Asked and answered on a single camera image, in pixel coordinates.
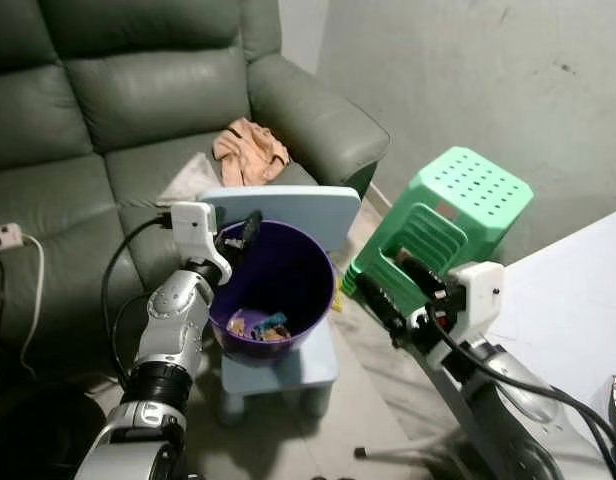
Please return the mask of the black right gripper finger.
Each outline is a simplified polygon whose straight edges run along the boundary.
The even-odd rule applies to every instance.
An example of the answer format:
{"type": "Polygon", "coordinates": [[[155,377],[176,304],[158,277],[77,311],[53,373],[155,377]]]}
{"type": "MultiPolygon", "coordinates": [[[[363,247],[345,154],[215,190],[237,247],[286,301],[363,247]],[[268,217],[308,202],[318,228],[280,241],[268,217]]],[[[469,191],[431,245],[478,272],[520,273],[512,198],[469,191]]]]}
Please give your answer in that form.
{"type": "Polygon", "coordinates": [[[355,276],[355,296],[362,305],[375,315],[378,323],[389,335],[394,348],[403,348],[408,342],[409,326],[407,316],[392,305],[390,298],[366,274],[355,276]]]}
{"type": "Polygon", "coordinates": [[[436,271],[419,261],[413,253],[408,251],[396,252],[392,256],[392,264],[407,276],[422,294],[437,294],[445,292],[445,289],[448,288],[436,271]]]}

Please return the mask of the purple plastic rubbish bin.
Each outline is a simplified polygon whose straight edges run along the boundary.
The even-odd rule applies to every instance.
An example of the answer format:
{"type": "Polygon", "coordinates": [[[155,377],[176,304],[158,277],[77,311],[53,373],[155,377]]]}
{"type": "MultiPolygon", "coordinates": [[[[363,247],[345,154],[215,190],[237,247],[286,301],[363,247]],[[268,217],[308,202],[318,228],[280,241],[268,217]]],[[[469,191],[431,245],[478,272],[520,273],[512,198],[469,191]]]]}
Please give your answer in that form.
{"type": "Polygon", "coordinates": [[[293,225],[264,220],[247,260],[218,287],[209,306],[209,325],[225,355],[276,364],[326,319],[335,289],[334,265],[317,241],[293,225]],[[291,338],[268,343],[234,337],[225,328],[239,308],[249,312],[249,326],[284,314],[291,338]]]}

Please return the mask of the light blue small chair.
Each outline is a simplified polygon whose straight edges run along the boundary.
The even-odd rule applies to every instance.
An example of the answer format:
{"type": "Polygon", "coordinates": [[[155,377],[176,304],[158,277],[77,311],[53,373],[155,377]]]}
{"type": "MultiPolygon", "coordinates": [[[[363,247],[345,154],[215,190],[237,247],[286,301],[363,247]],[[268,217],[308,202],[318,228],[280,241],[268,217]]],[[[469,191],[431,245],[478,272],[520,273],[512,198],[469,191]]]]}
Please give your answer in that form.
{"type": "MultiPolygon", "coordinates": [[[[358,193],[348,187],[221,187],[209,189],[198,200],[215,207],[218,232],[244,221],[250,212],[261,210],[263,221],[281,221],[303,230],[327,256],[343,246],[360,209],[358,193]]],[[[247,415],[250,398],[286,392],[298,393],[300,410],[305,415],[317,419],[325,415],[332,387],[340,374],[334,333],[328,321],[330,314],[331,310],[303,344],[276,364],[252,364],[222,351],[224,357],[218,366],[218,420],[225,425],[238,424],[247,415]]]]}

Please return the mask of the grey-white folded cloth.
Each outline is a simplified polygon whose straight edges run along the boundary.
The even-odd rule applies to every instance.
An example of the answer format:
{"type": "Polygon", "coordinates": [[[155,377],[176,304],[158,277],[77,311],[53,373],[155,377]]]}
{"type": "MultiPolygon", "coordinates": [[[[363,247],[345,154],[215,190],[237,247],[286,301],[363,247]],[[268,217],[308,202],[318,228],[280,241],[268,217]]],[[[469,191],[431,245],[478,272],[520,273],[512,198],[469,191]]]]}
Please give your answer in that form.
{"type": "Polygon", "coordinates": [[[198,152],[190,157],[171,182],[166,184],[154,204],[167,207],[176,202],[195,201],[209,189],[221,187],[222,180],[213,168],[212,161],[198,152]]]}

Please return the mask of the peach crumpled cloth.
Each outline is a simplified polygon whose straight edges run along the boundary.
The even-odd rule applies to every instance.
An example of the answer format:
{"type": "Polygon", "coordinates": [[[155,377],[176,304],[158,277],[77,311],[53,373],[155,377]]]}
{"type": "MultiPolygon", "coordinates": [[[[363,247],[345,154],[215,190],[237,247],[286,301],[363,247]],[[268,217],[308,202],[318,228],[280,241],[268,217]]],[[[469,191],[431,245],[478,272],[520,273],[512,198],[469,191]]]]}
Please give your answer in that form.
{"type": "Polygon", "coordinates": [[[212,152],[224,187],[268,186],[293,163],[270,129],[247,118],[232,122],[213,142],[212,152]]]}

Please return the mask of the tan crumpled wrapper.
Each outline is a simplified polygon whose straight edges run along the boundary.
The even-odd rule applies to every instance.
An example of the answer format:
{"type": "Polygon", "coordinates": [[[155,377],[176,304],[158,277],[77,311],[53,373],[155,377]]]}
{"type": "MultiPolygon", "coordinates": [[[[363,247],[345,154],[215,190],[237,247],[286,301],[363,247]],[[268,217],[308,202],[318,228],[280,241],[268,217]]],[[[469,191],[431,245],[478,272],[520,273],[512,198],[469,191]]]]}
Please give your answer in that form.
{"type": "Polygon", "coordinates": [[[254,340],[256,334],[254,334],[253,326],[249,326],[249,312],[244,308],[239,308],[234,312],[229,320],[227,320],[226,330],[234,335],[236,338],[254,340]]]}

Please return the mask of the blue snack wrapper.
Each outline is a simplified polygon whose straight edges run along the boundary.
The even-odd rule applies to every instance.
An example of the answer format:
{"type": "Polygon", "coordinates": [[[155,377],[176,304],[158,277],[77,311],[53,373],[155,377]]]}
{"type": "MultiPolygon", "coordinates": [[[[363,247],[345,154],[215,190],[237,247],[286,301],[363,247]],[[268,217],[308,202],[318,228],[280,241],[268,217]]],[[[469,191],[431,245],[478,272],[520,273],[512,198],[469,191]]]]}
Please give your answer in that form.
{"type": "Polygon", "coordinates": [[[290,339],[293,337],[293,334],[286,329],[286,321],[288,321],[288,317],[284,314],[267,316],[266,319],[259,321],[257,325],[253,326],[253,330],[250,332],[250,338],[268,343],[290,339]]]}

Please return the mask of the green plastic stool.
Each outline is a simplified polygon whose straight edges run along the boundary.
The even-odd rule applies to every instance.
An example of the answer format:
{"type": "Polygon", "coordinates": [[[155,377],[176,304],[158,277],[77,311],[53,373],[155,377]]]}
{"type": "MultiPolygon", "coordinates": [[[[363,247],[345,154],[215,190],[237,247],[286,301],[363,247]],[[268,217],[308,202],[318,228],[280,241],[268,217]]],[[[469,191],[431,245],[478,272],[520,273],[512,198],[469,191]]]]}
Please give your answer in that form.
{"type": "Polygon", "coordinates": [[[446,280],[465,262],[490,259],[533,197],[526,182],[501,166],[471,148],[451,147],[410,179],[350,262],[341,292],[354,296],[358,276],[366,276],[408,314],[424,297],[399,268],[398,252],[446,280]]]}

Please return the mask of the grey table leg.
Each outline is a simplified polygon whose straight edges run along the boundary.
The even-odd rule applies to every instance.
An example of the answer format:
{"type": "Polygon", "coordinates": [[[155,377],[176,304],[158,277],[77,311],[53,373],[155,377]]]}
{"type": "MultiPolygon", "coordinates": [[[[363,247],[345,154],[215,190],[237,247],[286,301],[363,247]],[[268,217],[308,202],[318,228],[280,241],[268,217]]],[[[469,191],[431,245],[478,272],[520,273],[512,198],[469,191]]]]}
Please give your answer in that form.
{"type": "Polygon", "coordinates": [[[353,449],[352,453],[355,460],[448,463],[448,465],[453,465],[456,468],[465,466],[458,454],[455,454],[453,451],[445,451],[445,449],[436,449],[432,447],[418,447],[418,445],[404,445],[404,447],[387,449],[369,448],[358,445],[358,447],[353,449]]]}

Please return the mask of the green leather sofa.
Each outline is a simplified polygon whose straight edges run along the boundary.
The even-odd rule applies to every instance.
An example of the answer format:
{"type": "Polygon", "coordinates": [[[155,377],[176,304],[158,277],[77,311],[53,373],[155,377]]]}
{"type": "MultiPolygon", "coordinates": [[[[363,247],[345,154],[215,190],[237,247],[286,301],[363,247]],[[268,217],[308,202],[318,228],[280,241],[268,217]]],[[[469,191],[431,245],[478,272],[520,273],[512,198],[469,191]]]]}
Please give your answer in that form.
{"type": "Polygon", "coordinates": [[[104,316],[180,264],[135,228],[239,118],[288,147],[281,186],[364,193],[390,145],[282,55],[279,0],[0,0],[3,387],[111,374],[104,316]]]}

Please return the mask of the white power strip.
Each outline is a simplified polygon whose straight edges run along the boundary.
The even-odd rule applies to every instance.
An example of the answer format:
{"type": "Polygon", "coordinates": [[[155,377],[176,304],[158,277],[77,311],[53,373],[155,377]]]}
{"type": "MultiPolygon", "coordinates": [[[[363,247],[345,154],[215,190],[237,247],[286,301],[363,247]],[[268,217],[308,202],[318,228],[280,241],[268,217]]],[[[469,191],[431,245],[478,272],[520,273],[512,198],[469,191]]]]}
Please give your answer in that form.
{"type": "Polygon", "coordinates": [[[0,225],[0,251],[23,246],[23,230],[17,223],[0,225]]]}

